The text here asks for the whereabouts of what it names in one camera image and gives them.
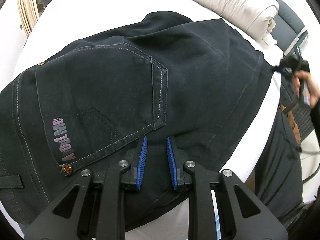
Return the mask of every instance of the embroidered logo text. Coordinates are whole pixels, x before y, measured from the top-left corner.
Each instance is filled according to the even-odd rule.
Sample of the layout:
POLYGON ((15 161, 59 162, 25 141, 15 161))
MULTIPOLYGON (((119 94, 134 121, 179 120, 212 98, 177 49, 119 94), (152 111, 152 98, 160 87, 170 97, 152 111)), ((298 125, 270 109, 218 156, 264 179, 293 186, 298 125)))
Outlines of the embroidered logo text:
POLYGON ((63 122, 62 117, 53 119, 52 129, 54 136, 57 136, 54 141, 59 143, 59 151, 62 154, 62 161, 69 161, 75 159, 75 153, 71 147, 71 140, 68 138, 67 127, 63 122))

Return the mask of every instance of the pocket stitching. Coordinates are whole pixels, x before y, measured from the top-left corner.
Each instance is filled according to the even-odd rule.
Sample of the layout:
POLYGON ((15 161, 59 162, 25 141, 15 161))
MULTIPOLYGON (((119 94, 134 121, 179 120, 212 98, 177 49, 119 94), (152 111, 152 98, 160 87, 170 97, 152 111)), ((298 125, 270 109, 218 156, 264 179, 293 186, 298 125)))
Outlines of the pocket stitching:
MULTIPOLYGON (((72 53, 75 53, 75 52, 78 52, 78 51, 82 51, 82 50, 89 50, 89 49, 125 49, 125 48, 110 48, 110 47, 107 47, 107 46, 116 46, 116 45, 121 45, 121 44, 86 46, 86 47, 82 47, 82 48, 79 48, 79 49, 75 49, 75 50, 73 50, 73 51, 71 51, 71 52, 68 52, 67 54, 65 54, 65 55, 63 55, 63 56, 70 55, 70 54, 72 54, 72 53)), ((139 56, 139 57, 142 57, 142 58, 144 58, 145 60, 149 61, 151 64, 153 64, 149 59, 147 59, 147 58, 145 58, 145 57, 143 57, 143 56, 141 56, 141 55, 133 52, 132 50, 129 50, 129 49, 125 49, 125 50, 130 51, 130 52, 132 52, 133 54, 135 54, 135 55, 137 55, 137 56, 139 56)))
POLYGON ((98 111, 95 107, 92 107, 92 109, 95 110, 98 114, 101 114, 104 118, 106 118, 109 122, 111 122, 113 124, 113 127, 114 127, 114 129, 113 129, 114 131, 113 132, 115 134, 115 140, 116 140, 116 138, 117 138, 116 124, 113 121, 111 121, 108 117, 106 117, 103 113, 98 111))
POLYGON ((98 117, 98 119, 100 119, 101 122, 103 122, 105 126, 109 127, 109 130, 110 130, 110 141, 112 141, 112 129, 111 129, 110 125, 108 125, 107 122, 105 122, 96 112, 92 111, 92 113, 93 113, 96 117, 98 117))
POLYGON ((25 145, 26 145, 27 151, 28 151, 28 153, 29 153, 33 170, 34 170, 35 173, 36 173, 36 177, 37 177, 37 179, 38 179, 38 181, 39 181, 39 183, 40 183, 40 186, 41 186, 42 191, 43 191, 43 193, 44 193, 45 199, 47 200, 47 203, 49 204, 49 200, 48 200, 47 194, 46 194, 46 192, 44 191, 44 188, 43 188, 43 186, 42 186, 42 183, 41 183, 41 181, 40 181, 40 179, 39 179, 38 173, 37 173, 37 171, 36 171, 35 165, 34 165, 33 160, 32 160, 31 153, 30 153, 30 151, 29 151, 28 144, 27 144, 26 139, 25 139, 25 137, 24 137, 24 135, 23 135, 23 132, 22 132, 22 129, 21 129, 21 125, 20 125, 19 110, 18 110, 18 88, 19 88, 19 81, 20 81, 20 77, 21 77, 21 76, 22 76, 22 74, 19 75, 19 78, 18 78, 18 81, 17 81, 17 91, 16 91, 16 93, 17 93, 17 118, 18 118, 18 125, 19 125, 19 129, 20 129, 22 138, 23 138, 24 143, 25 143, 25 145))
MULTIPOLYGON (((108 47, 102 47, 102 48, 103 48, 103 49, 124 49, 124 48, 108 48, 108 47)), ((160 69, 160 95, 159 95, 158 119, 157 119, 157 121, 155 121, 155 122, 153 122, 153 123, 151 123, 151 124, 147 125, 146 127, 141 128, 140 130, 138 130, 138 131, 136 131, 136 132, 134 132, 134 133, 132 133, 132 134, 130 134, 130 135, 127 135, 127 136, 125 136, 125 137, 123 137, 123 138, 121 138, 121 139, 117 140, 116 142, 113 142, 113 143, 111 143, 111 144, 109 144, 109 145, 107 145, 107 146, 103 147, 102 149, 100 149, 100 150, 98 150, 98 151, 95 151, 95 152, 93 152, 93 153, 91 153, 91 154, 89 154, 89 155, 87 155, 87 156, 85 156, 85 157, 83 157, 83 158, 81 158, 81 159, 79 159, 79 160, 77 160, 77 161, 73 162, 73 163, 70 163, 70 164, 77 163, 77 162, 79 162, 79 161, 81 161, 81 160, 83 160, 83 159, 85 159, 85 158, 87 158, 87 157, 89 157, 89 156, 91 156, 91 155, 94 155, 94 154, 96 154, 97 152, 100 152, 100 151, 102 151, 102 150, 104 150, 104 149, 106 149, 106 148, 110 147, 111 145, 114 145, 114 144, 116 144, 116 143, 118 143, 118 142, 122 141, 123 139, 125 139, 125 138, 127 138, 127 137, 129 137, 129 136, 132 136, 132 135, 134 135, 134 134, 136 134, 136 133, 138 133, 138 132, 141 132, 142 130, 144 130, 145 128, 147 128, 147 127, 149 127, 149 126, 151 126, 151 125, 155 125, 155 124, 156 124, 156 122, 159 122, 159 117, 160 117, 160 103, 161 103, 161 93, 162 93, 162 69, 161 69, 160 67, 158 67, 157 65, 155 65, 154 63, 152 63, 152 61, 148 60, 147 58, 145 58, 145 57, 143 57, 143 56, 141 56, 141 55, 139 55, 139 54, 136 54, 136 53, 134 53, 133 51, 131 51, 131 50, 129 50, 129 49, 125 49, 125 50, 128 50, 128 51, 130 51, 131 53, 133 53, 133 54, 135 54, 135 55, 137 55, 137 56, 139 56, 139 57, 144 58, 145 60, 147 60, 147 61, 149 61, 149 62, 151 63, 151 66, 155 66, 155 67, 157 67, 158 69, 160 69)))

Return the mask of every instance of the metal rivet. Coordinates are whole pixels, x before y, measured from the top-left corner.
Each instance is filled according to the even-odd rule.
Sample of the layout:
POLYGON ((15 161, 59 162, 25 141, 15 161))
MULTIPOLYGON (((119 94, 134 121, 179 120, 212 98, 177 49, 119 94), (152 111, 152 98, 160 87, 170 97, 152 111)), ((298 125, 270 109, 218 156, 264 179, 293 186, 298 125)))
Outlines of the metal rivet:
POLYGON ((71 174, 73 172, 73 168, 69 163, 63 164, 61 169, 65 174, 71 174))
POLYGON ((125 167, 127 165, 128 165, 128 161, 126 161, 126 160, 119 161, 119 166, 120 167, 125 167))
POLYGON ((87 177, 91 174, 91 171, 90 170, 83 170, 81 171, 81 175, 84 176, 84 177, 87 177))
POLYGON ((192 167, 196 166, 196 163, 193 162, 193 161, 187 161, 186 162, 186 166, 189 167, 189 168, 192 168, 192 167))
POLYGON ((231 177, 232 176, 232 171, 231 170, 224 170, 223 175, 226 177, 231 177))

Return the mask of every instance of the white bed sheet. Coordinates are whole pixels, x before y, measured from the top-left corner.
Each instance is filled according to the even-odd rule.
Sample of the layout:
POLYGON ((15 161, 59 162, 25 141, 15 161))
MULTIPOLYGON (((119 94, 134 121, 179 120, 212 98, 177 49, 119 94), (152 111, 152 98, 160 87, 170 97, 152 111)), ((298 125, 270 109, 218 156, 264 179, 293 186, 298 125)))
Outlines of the white bed sheet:
MULTIPOLYGON (((221 18, 192 0, 53 0, 31 32, 13 78, 77 39, 140 22, 148 13, 160 10, 174 11, 193 21, 221 18)), ((262 51, 267 62, 271 65, 279 63, 283 52, 276 45, 260 44, 228 24, 238 30, 255 49, 262 51)), ((268 139, 279 102, 279 92, 280 75, 275 73, 258 114, 223 167, 231 169, 242 181, 253 170, 268 139)), ((185 220, 188 221, 188 202, 183 202, 159 219, 128 232, 127 239, 185 240, 188 232, 185 220)))

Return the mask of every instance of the floor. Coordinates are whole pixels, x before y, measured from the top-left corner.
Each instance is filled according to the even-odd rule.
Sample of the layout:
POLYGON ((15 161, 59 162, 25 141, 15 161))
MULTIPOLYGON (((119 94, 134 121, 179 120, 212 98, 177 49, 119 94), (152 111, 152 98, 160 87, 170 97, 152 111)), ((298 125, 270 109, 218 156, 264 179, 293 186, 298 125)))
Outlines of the floor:
MULTIPOLYGON (((320 164, 320 154, 311 154, 308 152, 319 152, 319 145, 316 138, 316 133, 313 131, 302 143, 301 166, 302 179, 306 179, 313 174, 320 164)), ((320 185, 320 172, 310 181, 303 185, 303 201, 308 202, 314 200, 320 185)))

